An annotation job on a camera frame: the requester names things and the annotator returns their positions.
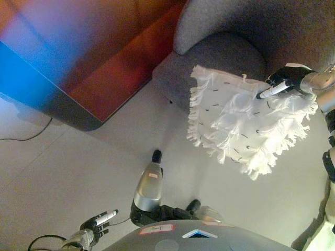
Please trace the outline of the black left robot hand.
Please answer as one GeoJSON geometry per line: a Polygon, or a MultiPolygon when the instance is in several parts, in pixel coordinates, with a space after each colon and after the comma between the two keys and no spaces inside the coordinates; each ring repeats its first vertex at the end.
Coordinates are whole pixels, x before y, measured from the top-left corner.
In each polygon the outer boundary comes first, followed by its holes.
{"type": "Polygon", "coordinates": [[[110,225],[109,221],[115,217],[118,212],[118,209],[112,210],[111,212],[102,212],[81,224],[79,230],[91,230],[93,232],[93,241],[91,244],[94,245],[103,235],[108,233],[105,228],[110,225]]]}

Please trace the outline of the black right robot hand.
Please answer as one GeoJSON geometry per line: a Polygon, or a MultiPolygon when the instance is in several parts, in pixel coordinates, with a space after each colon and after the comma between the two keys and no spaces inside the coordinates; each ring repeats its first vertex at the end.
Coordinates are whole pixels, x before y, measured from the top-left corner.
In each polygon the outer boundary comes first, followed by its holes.
{"type": "Polygon", "coordinates": [[[293,63],[288,63],[265,80],[270,87],[258,93],[256,99],[266,99],[279,93],[287,93],[292,90],[307,95],[307,92],[303,91],[300,85],[308,74],[315,72],[316,71],[304,65],[297,64],[294,66],[293,63]]]}

